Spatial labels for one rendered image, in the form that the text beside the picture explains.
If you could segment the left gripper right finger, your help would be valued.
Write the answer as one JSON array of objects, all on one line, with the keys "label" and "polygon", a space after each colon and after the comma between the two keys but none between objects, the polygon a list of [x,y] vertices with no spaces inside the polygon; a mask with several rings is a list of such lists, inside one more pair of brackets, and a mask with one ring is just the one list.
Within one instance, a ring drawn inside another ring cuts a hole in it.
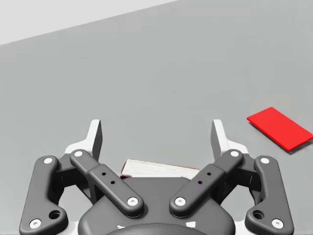
[{"label": "left gripper right finger", "polygon": [[184,218],[208,196],[222,202],[237,185],[246,187],[254,206],[246,212],[245,227],[256,235],[291,235],[294,224],[278,161],[252,158],[247,148],[226,136],[220,119],[212,121],[214,163],[208,164],[169,202],[170,213]]}]

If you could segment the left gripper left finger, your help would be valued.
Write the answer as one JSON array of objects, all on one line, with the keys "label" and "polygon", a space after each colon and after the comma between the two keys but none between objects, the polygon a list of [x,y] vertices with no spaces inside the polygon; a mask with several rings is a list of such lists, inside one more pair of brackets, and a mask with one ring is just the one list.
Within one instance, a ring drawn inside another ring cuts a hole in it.
[{"label": "left gripper left finger", "polygon": [[91,121],[87,137],[69,145],[64,155],[36,160],[21,216],[22,235],[57,235],[69,224],[67,212],[59,206],[66,187],[76,185],[96,204],[107,197],[126,217],[144,212],[144,201],[108,166],[99,163],[102,146],[101,121]]}]

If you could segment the red and white carton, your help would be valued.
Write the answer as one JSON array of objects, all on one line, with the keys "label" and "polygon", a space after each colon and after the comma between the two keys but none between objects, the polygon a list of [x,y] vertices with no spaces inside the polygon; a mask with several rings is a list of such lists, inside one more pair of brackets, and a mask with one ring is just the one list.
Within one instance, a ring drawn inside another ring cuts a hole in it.
[{"label": "red and white carton", "polygon": [[183,166],[127,159],[120,177],[184,177],[190,180],[199,172],[199,169]]}]

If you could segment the red pad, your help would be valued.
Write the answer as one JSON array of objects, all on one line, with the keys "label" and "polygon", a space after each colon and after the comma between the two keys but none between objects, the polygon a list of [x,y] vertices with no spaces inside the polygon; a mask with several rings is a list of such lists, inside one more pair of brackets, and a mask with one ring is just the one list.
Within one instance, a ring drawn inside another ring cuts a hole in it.
[{"label": "red pad", "polygon": [[273,107],[250,115],[246,119],[286,151],[313,140],[311,132]]}]

